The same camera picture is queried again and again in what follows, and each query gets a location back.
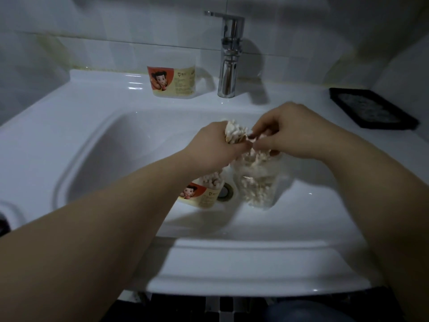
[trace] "person's left hand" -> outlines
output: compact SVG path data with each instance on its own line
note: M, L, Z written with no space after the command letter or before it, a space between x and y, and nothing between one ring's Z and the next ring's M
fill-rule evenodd
M225 141L227 122L213 122L203 127L183 152L191 160L199 176L212 174L250 151L252 143L243 141L230 145Z

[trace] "cartoon character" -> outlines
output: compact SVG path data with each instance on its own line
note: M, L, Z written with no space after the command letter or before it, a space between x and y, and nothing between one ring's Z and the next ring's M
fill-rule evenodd
M155 73L151 74L151 76L151 83L155 88L162 91L167 89L168 80L166 71L156 71Z
M198 189L196 186L188 185L187 187L185 187L183 192L180 193L180 196L184 197L185 199L190 199L195 195L196 189Z

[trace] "forearm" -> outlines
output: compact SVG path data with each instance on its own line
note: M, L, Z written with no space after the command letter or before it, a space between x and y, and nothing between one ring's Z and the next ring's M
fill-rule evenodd
M383 151L343 134L324 162L410 321L429 316L429 189Z
M188 166L183 154L163 159L2 238L2 314L97 321L197 177Z

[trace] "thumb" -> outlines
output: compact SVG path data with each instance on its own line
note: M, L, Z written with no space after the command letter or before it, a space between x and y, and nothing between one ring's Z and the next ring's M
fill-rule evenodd
M249 152L252 149L252 143L250 141L244 141L231 145L233 147L236 157Z
M258 139L253 144L255 150L278 150L277 149L278 135L267 136L265 138Z

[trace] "cartoon face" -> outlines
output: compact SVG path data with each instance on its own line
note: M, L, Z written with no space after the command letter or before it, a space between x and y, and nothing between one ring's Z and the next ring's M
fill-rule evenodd
M167 86L168 81L164 75L157 75L156 79L158 81L158 84L160 84L161 86Z
M186 197L193 197L193 195L195 194L195 190L191 188L185 188L183 192L185 193Z

